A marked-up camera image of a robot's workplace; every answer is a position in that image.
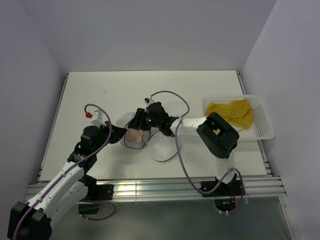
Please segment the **pink bra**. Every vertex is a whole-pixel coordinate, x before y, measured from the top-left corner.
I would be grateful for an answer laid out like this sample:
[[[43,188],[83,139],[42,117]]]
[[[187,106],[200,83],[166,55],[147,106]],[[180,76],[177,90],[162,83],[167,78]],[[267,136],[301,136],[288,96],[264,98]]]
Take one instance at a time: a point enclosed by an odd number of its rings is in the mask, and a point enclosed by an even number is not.
[[[124,140],[128,142],[144,143],[146,141],[145,131],[128,128]]]

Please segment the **white mesh laundry bag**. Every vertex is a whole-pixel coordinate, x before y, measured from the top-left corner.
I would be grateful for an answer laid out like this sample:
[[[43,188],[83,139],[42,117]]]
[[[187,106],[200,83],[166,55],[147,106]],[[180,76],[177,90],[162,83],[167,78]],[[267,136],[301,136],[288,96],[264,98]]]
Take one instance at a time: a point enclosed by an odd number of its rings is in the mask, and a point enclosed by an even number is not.
[[[121,128],[128,129],[129,121],[135,116],[135,112],[127,112],[120,117],[116,124]],[[180,117],[172,124],[177,124],[181,120]],[[181,141],[176,140],[175,130],[172,130],[174,136],[165,136],[157,128],[151,127],[145,131],[145,142],[128,142],[125,141],[125,136],[120,140],[120,143],[131,150],[140,151],[146,149],[150,157],[159,163],[168,162],[178,155],[181,148]]]

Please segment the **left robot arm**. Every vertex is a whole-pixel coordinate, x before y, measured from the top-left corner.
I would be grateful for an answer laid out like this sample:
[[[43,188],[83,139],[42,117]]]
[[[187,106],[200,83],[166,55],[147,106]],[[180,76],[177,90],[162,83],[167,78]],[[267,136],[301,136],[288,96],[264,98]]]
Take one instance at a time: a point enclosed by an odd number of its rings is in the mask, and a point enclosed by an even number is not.
[[[97,180],[88,171],[97,162],[97,154],[107,145],[118,143],[127,129],[109,122],[83,129],[59,173],[26,202],[18,201],[10,211],[7,237],[10,240],[48,240],[54,221],[81,200],[94,201]]]

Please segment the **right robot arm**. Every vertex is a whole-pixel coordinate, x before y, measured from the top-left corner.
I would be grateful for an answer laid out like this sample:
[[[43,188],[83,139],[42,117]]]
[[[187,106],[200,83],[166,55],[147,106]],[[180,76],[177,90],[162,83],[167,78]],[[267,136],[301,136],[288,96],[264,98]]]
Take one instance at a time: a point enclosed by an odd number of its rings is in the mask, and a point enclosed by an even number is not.
[[[200,118],[170,116],[157,102],[149,102],[145,109],[138,108],[128,127],[149,131],[158,129],[166,137],[199,136],[211,154],[217,158],[217,191],[229,194],[235,178],[234,149],[238,145],[239,133],[218,113]]]

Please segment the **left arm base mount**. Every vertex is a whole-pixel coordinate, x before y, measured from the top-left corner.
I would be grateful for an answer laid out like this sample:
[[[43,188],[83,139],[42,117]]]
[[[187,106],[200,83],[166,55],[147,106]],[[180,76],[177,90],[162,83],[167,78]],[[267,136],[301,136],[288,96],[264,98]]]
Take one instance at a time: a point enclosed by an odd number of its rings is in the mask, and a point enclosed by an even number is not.
[[[89,190],[88,196],[77,206],[78,213],[89,218],[106,218],[116,213],[117,207],[111,202],[114,194],[113,184],[98,184]]]

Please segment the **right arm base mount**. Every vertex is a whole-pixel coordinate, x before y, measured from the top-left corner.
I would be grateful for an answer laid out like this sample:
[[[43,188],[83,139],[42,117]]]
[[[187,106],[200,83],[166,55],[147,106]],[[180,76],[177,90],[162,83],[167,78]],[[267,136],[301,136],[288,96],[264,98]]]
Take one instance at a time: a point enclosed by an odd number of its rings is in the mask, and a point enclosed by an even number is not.
[[[245,187],[240,180],[234,183],[221,183],[215,191],[210,194],[202,194],[204,198],[214,198],[216,208],[222,212],[232,211],[237,206],[237,197],[240,200],[245,195]]]

